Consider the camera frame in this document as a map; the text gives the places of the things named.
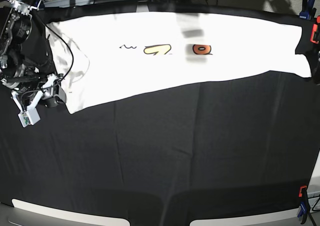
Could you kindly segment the red clamp far right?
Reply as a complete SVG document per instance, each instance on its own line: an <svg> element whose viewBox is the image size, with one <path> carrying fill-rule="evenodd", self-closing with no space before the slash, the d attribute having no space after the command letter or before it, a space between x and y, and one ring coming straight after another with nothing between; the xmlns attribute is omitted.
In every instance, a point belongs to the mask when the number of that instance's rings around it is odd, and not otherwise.
<svg viewBox="0 0 320 226"><path fill-rule="evenodd" d="M320 43L320 16L317 16L316 23L312 27L310 41L314 44Z"/></svg>

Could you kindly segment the blue clamp far right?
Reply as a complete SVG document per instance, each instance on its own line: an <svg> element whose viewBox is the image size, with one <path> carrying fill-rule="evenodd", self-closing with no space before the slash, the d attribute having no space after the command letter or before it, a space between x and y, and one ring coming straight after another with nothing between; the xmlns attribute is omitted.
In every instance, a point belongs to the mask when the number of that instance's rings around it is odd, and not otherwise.
<svg viewBox="0 0 320 226"><path fill-rule="evenodd" d="M315 0L302 0L302 9L299 13L299 17L305 20L312 20L317 11L314 4Z"/></svg>

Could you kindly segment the white printed t-shirt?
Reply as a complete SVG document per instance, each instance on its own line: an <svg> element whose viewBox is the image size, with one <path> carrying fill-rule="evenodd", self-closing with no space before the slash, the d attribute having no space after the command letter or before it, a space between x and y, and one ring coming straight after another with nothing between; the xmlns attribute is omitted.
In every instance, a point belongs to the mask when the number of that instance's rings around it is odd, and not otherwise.
<svg viewBox="0 0 320 226"><path fill-rule="evenodd" d="M216 13L133 12L49 24L54 64L73 114L182 85L268 71L311 76L300 26Z"/></svg>

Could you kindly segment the red blue clamp near right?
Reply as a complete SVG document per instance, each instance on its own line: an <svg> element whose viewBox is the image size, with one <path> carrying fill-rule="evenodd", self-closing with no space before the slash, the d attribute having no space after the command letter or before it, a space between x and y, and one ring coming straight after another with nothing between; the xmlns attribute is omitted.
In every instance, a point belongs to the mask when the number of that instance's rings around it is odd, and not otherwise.
<svg viewBox="0 0 320 226"><path fill-rule="evenodd" d="M306 223L308 214L310 212L310 204L309 204L309 198L307 194L307 186L301 186L299 190L299 198L300 198L300 204L299 204L299 212L298 212L298 219L301 220L300 224L303 225Z"/></svg>

